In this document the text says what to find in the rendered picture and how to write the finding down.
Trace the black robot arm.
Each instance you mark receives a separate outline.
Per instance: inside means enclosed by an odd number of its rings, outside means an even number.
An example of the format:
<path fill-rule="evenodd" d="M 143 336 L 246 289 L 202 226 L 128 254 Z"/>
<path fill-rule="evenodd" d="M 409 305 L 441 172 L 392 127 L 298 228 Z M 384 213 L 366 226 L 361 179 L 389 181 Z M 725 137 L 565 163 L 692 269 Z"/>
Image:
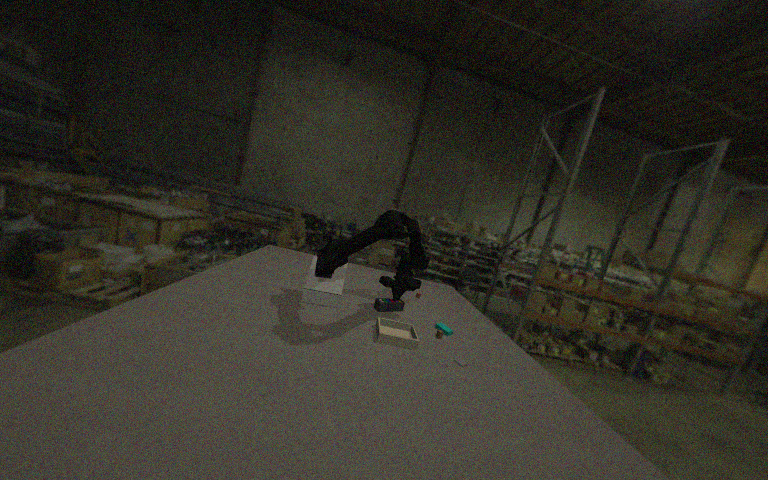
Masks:
<path fill-rule="evenodd" d="M 407 226 L 408 232 L 404 231 Z M 333 243 L 317 250 L 317 263 L 314 276 L 332 278 L 334 271 L 348 263 L 348 256 L 371 245 L 380 239 L 405 239 L 410 238 L 409 252 L 402 250 L 397 254 L 401 256 L 399 266 L 406 269 L 426 269 L 430 258 L 426 257 L 422 243 L 421 230 L 416 220 L 411 219 L 403 212 L 388 210 L 378 217 L 375 224 L 343 242 Z M 415 291 L 421 286 L 421 280 L 413 278 L 413 273 L 403 273 L 399 282 L 403 283 L 407 291 Z M 403 282 L 402 282 L 403 281 Z"/>

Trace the teal rectangular block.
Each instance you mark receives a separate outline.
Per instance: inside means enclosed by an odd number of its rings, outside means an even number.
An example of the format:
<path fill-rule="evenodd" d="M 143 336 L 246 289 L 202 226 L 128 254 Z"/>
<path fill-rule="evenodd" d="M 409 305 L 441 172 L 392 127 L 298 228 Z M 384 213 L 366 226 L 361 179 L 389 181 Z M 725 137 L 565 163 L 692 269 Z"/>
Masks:
<path fill-rule="evenodd" d="M 441 330 L 442 332 L 444 332 L 444 334 L 445 334 L 446 336 L 450 336 L 450 335 L 453 335 L 453 332 L 454 332 L 453 330 L 451 330 L 450 328 L 448 328 L 447 326 L 445 326 L 445 325 L 444 325 L 444 324 L 442 324 L 442 323 L 438 323 L 438 324 L 436 324 L 436 325 L 435 325 L 435 328 L 437 328 L 438 330 Z"/>

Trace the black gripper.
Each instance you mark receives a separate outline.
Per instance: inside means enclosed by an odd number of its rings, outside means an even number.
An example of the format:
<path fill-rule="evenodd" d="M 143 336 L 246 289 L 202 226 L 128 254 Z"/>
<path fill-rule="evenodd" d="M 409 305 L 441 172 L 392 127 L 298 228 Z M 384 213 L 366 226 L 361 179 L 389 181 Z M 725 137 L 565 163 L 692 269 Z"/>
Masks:
<path fill-rule="evenodd" d="M 407 291 L 405 289 L 403 283 L 399 282 L 400 277 L 405 272 L 408 272 L 407 275 L 410 275 L 411 273 L 413 273 L 411 271 L 412 269 L 406 269 L 406 268 L 403 268 L 401 266 L 398 266 L 398 267 L 396 266 L 396 269 L 397 269 L 396 276 L 393 277 L 393 278 L 395 278 L 395 280 L 393 280 L 389 276 L 381 276 L 380 280 L 379 280 L 379 282 L 382 285 L 384 285 L 385 287 L 390 287 L 392 289 L 392 294 L 393 294 L 393 300 L 394 301 L 396 301 L 396 300 L 398 301 L 401 298 L 401 296 L 404 294 L 404 292 Z"/>

